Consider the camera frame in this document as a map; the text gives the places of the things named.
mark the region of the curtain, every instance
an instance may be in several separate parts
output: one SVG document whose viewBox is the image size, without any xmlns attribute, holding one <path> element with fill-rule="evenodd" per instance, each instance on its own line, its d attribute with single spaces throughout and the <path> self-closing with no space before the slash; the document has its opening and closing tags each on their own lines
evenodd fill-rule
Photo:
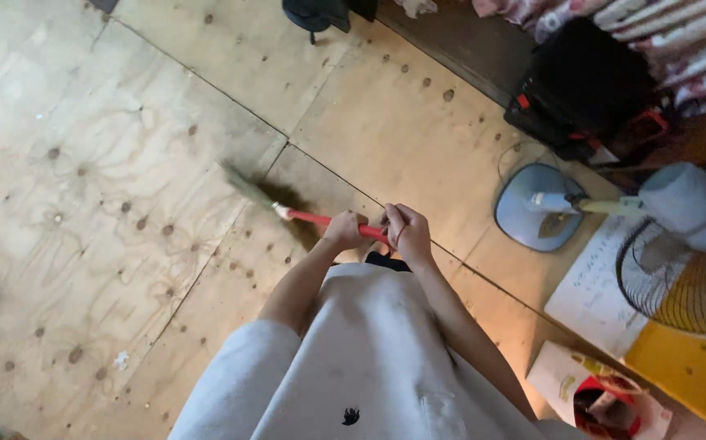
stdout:
<svg viewBox="0 0 706 440">
<path fill-rule="evenodd" d="M 646 57 L 683 116 L 706 113 L 706 0 L 473 0 L 473 6 L 480 16 L 503 15 L 537 42 L 590 15 Z"/>
</svg>

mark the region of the person's left hand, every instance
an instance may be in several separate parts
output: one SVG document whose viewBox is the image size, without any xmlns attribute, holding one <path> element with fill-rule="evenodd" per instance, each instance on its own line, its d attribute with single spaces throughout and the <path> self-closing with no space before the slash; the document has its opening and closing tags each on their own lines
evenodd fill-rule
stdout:
<svg viewBox="0 0 706 440">
<path fill-rule="evenodd" d="M 366 243 L 366 239 L 358 233 L 358 225 L 366 225 L 368 218 L 350 210 L 341 212 L 331 219 L 331 224 L 323 234 L 339 252 L 355 249 Z"/>
</svg>

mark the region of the red broom handle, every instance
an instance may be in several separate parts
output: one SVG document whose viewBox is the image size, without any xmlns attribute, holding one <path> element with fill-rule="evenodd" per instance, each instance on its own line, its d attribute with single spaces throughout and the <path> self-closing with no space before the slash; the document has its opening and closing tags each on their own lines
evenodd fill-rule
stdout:
<svg viewBox="0 0 706 440">
<path fill-rule="evenodd" d="M 299 220 L 304 220 L 305 222 L 315 223 L 316 225 L 328 226 L 331 223 L 331 217 L 325 215 L 311 214 L 309 212 L 296 211 L 294 209 L 288 210 L 288 216 L 291 218 L 298 218 Z M 383 230 L 370 225 L 358 225 L 358 233 L 362 236 L 369 238 L 374 238 L 375 240 L 388 244 L 388 237 L 383 235 Z"/>
</svg>

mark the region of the wooden floor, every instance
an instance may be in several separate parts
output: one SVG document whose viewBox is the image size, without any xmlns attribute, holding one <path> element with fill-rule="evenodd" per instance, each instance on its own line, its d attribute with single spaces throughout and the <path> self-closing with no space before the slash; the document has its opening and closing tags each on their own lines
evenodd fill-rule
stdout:
<svg viewBox="0 0 706 440">
<path fill-rule="evenodd" d="M 423 212 L 444 274 L 520 378 L 544 340 L 578 344 L 541 312 L 602 218 L 551 255 L 492 218 L 502 179 L 545 149 L 382 24 L 318 40 L 277 0 L 121 0 L 111 17 L 0 0 L 0 427 L 169 433 L 223 340 L 305 255 L 219 159 L 322 214 Z"/>
</svg>

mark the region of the broom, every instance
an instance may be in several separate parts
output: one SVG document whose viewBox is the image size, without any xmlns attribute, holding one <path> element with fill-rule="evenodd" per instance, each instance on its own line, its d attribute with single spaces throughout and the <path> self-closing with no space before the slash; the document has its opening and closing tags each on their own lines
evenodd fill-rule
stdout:
<svg viewBox="0 0 706 440">
<path fill-rule="evenodd" d="M 299 211 L 292 207 L 285 206 L 279 201 L 273 200 L 266 192 L 264 192 L 257 184 L 250 182 L 242 173 L 235 169 L 228 162 L 218 162 L 225 171 L 225 176 L 228 183 L 236 188 L 239 193 L 253 202 L 273 210 L 282 220 L 293 220 L 298 218 L 316 225 L 328 226 L 331 223 L 331 217 L 325 215 L 312 214 L 310 212 Z M 358 225 L 358 233 L 368 238 L 374 238 L 379 242 L 388 244 L 388 237 L 383 235 L 381 229 L 370 225 Z"/>
</svg>

